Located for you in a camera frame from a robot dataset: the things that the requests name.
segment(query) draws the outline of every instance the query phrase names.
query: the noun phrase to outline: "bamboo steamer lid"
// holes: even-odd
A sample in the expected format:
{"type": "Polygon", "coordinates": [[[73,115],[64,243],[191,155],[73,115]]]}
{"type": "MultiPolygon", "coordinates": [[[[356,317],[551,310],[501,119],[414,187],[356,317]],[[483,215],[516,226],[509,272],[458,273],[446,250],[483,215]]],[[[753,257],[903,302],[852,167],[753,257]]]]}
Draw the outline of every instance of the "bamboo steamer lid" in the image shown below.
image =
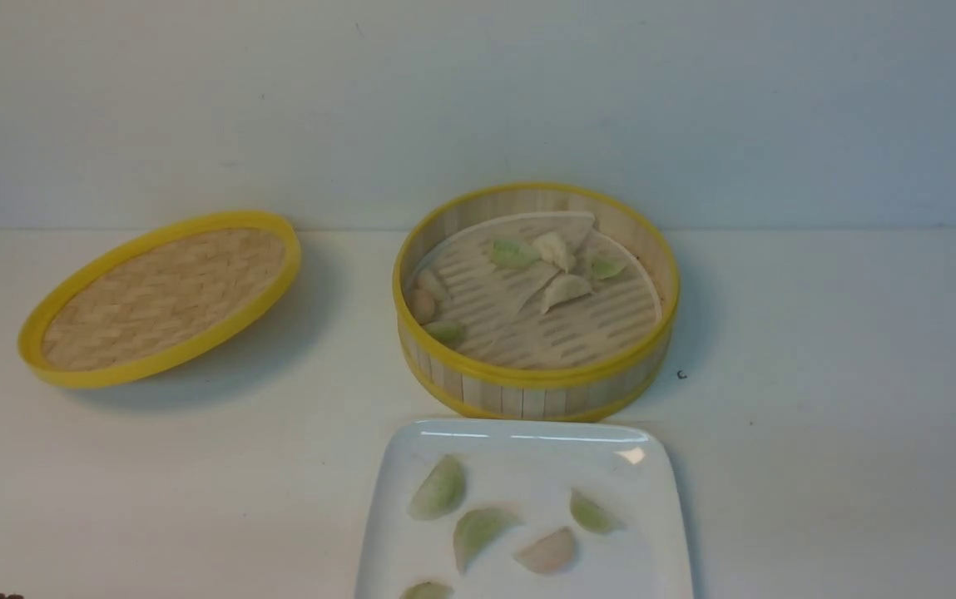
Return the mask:
{"type": "Polygon", "coordinates": [[[22,327],[21,356],[64,387],[141,379],[244,329],[299,265],[299,243],[280,216],[182,221],[109,251],[59,285],[22,327]]]}

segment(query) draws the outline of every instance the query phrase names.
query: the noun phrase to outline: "white tabletop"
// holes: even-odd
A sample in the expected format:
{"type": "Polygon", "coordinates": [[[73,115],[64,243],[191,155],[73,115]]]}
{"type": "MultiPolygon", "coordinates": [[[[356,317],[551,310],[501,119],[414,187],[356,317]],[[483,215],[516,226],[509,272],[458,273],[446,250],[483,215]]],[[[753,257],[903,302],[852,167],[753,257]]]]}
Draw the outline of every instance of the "white tabletop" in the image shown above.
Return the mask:
{"type": "MultiPolygon", "coordinates": [[[[172,372],[39,382],[22,319],[132,235],[0,231],[0,592],[351,596],[387,440],[451,416],[400,357],[403,235],[302,234],[267,317],[172,372]]],[[[697,596],[956,597],[956,231],[668,236],[671,353],[608,422],[671,453],[697,596]]]]}

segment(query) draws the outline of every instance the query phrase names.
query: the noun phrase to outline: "white dumpling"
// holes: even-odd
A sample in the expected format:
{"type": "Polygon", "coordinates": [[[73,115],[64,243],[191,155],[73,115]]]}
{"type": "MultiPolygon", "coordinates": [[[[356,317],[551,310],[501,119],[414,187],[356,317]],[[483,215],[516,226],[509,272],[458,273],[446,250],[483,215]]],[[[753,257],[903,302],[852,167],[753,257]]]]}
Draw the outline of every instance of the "white dumpling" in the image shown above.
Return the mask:
{"type": "Polygon", "coordinates": [[[533,249],[541,254],[543,261],[557,266],[564,273],[573,270],[574,263],[577,262],[570,253],[569,247],[566,246],[566,242],[562,241],[562,235],[555,231],[546,232],[545,235],[533,240],[533,249]]]}
{"type": "Polygon", "coordinates": [[[437,302],[448,302],[452,299],[452,296],[448,295],[448,289],[444,288],[444,284],[440,283],[440,279],[431,269],[422,269],[419,272],[414,287],[427,291],[437,302]]]}
{"type": "Polygon", "coordinates": [[[569,302],[582,295],[589,295],[592,292],[592,284],[588,283],[587,278],[577,275],[560,275],[555,277],[551,283],[547,284],[543,302],[541,304],[541,314],[547,314],[555,304],[569,302]]]}

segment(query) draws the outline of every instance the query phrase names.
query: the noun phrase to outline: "square plate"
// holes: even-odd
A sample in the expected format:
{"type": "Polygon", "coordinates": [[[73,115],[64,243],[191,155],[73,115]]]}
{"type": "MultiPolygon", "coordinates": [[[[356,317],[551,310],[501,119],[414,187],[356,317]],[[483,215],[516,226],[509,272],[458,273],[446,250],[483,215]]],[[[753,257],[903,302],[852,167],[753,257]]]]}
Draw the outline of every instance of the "square plate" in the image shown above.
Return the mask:
{"type": "Polygon", "coordinates": [[[674,470],[659,441],[626,426],[512,420],[424,420],[389,441],[374,490],[356,599],[399,599],[435,580],[452,599],[645,597],[693,599],[674,470]],[[444,454],[466,468],[467,494],[455,512],[416,521],[408,504],[444,454]],[[625,530],[591,534],[570,516],[576,488],[614,514],[625,530]],[[523,520],[490,543],[459,575],[455,523],[470,509],[504,507],[523,520]],[[568,526],[577,560],[539,576],[512,555],[568,526]]]}

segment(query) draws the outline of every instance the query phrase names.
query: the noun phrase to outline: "dumpling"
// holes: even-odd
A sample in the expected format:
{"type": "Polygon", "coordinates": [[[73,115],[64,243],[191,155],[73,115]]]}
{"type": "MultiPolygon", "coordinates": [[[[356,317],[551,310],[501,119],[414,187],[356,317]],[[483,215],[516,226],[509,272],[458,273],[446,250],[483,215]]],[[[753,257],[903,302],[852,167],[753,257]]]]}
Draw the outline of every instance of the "dumpling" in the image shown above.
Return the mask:
{"type": "Polygon", "coordinates": [[[437,302],[448,302],[452,299],[452,296],[448,295],[448,289],[444,288],[444,284],[440,283],[440,279],[430,269],[422,269],[419,272],[414,287],[429,292],[437,302]]]}
{"type": "Polygon", "coordinates": [[[592,284],[588,283],[587,278],[577,275],[559,275],[545,288],[541,314],[547,314],[547,311],[555,304],[569,302],[582,295],[589,295],[591,292],[592,284]]]}
{"type": "Polygon", "coordinates": [[[574,263],[577,263],[577,259],[570,253],[566,242],[562,241],[562,235],[555,231],[546,232],[545,235],[533,240],[533,249],[541,254],[543,261],[557,266],[564,273],[573,270],[574,263]]]}
{"type": "Polygon", "coordinates": [[[536,575],[553,575],[570,565],[574,552],[577,552],[577,541],[569,527],[562,527],[515,553],[515,561],[536,575]]]}

